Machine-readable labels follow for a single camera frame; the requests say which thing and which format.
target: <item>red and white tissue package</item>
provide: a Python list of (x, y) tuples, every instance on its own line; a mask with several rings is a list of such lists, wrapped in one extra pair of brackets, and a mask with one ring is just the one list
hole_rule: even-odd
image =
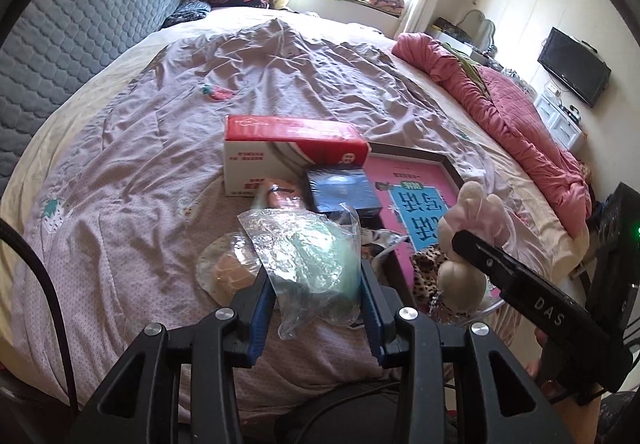
[(266, 178), (296, 183), (313, 165), (362, 166), (369, 151), (369, 143), (348, 122), (229, 115), (225, 131), (226, 195), (252, 197)]

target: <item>plush toy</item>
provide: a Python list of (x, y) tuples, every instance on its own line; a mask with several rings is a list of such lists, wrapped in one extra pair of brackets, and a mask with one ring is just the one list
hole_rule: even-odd
[(453, 312), (477, 311), (486, 289), (484, 274), (454, 252), (453, 235), (466, 229), (495, 247), (503, 247), (510, 237), (509, 223), (501, 199), (496, 195), (486, 197), (477, 182), (464, 184), (456, 205), (440, 218), (438, 243), (449, 260), (438, 270), (438, 289), (443, 303)]

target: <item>person's arm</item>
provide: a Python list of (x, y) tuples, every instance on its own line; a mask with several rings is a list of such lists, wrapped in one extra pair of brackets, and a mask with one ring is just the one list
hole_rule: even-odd
[[(536, 329), (536, 340), (541, 347), (545, 346), (546, 334), (540, 329)], [(535, 379), (540, 369), (540, 360), (532, 361), (525, 368), (529, 375)], [(593, 393), (595, 394), (599, 390), (600, 386), (596, 385)], [(542, 391), (546, 398), (552, 398), (562, 393), (558, 392), (557, 386), (550, 384), (550, 382), (542, 385)], [(594, 444), (596, 442), (598, 418), (600, 417), (600, 397), (595, 398), (586, 406), (578, 406), (575, 398), (569, 397), (556, 403), (554, 409), (574, 437), (575, 444)]]

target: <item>black flat-screen television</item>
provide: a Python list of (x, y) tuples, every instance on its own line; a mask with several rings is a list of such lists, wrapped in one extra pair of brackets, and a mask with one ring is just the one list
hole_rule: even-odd
[(538, 62), (589, 106), (604, 91), (611, 70), (589, 48), (556, 28), (551, 29)]

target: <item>metal bolt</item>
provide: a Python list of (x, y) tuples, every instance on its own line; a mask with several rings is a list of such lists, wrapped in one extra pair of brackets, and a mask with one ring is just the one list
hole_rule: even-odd
[(156, 336), (162, 332), (162, 325), (160, 323), (149, 323), (145, 327), (145, 334), (148, 336)]
[(402, 307), (398, 313), (402, 319), (406, 319), (407, 321), (418, 317), (418, 311), (411, 307)]
[(222, 309), (216, 310), (216, 318), (224, 321), (225, 319), (231, 319), (234, 316), (234, 313), (235, 312), (233, 311), (233, 309), (224, 307)]
[(471, 325), (471, 331), (476, 336), (485, 336), (489, 333), (489, 327), (484, 323), (474, 323)]

